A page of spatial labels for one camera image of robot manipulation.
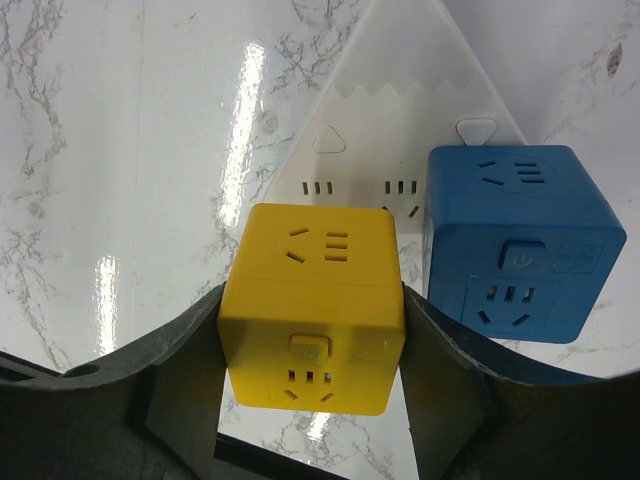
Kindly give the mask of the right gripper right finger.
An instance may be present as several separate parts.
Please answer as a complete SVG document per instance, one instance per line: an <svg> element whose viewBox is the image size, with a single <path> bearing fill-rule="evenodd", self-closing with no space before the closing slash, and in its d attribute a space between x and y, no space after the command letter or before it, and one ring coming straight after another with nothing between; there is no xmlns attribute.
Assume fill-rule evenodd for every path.
<svg viewBox="0 0 640 480"><path fill-rule="evenodd" d="M400 373L422 479L636 479L639 375L533 360L404 290Z"/></svg>

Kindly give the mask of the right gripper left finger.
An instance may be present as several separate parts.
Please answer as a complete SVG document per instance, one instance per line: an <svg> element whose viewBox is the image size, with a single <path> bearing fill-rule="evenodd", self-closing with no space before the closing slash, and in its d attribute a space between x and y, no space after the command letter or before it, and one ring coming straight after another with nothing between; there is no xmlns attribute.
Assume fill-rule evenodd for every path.
<svg viewBox="0 0 640 480"><path fill-rule="evenodd" d="M64 374L2 354L2 478L219 478L223 290Z"/></svg>

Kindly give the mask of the blue cube socket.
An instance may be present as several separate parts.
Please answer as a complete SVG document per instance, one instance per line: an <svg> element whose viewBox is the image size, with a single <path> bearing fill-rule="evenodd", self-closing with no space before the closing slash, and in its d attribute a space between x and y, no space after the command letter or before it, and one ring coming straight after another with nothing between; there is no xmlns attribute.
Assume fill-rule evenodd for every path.
<svg viewBox="0 0 640 480"><path fill-rule="evenodd" d="M566 146L441 146L428 158L425 296L487 337L567 344L627 235Z"/></svg>

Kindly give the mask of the yellow cube socket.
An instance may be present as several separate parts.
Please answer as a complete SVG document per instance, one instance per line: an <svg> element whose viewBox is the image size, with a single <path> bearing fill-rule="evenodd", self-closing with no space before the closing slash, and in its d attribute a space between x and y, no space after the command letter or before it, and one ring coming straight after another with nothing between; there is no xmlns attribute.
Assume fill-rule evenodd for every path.
<svg viewBox="0 0 640 480"><path fill-rule="evenodd" d="M392 215L255 205L217 325L241 405L382 414L406 338Z"/></svg>

